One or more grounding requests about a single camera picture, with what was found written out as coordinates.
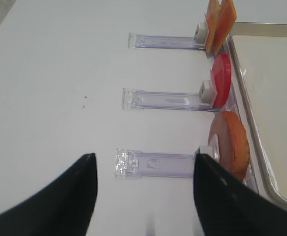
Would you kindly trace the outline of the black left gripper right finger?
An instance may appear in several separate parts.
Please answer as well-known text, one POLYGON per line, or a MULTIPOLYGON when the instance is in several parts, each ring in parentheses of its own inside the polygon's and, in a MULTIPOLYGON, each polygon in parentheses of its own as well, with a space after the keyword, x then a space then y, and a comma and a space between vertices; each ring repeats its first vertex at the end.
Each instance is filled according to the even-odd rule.
POLYGON ((287 211, 255 193, 209 155, 195 155, 193 196, 206 236, 287 236, 287 211))

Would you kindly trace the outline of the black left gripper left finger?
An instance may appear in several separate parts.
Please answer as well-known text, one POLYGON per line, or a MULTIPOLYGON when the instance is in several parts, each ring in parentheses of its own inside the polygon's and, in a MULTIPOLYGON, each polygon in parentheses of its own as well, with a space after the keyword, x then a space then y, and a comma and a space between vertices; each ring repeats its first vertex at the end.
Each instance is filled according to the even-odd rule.
POLYGON ((97 198, 97 163, 84 154, 45 188, 0 214, 0 236, 85 236, 97 198))

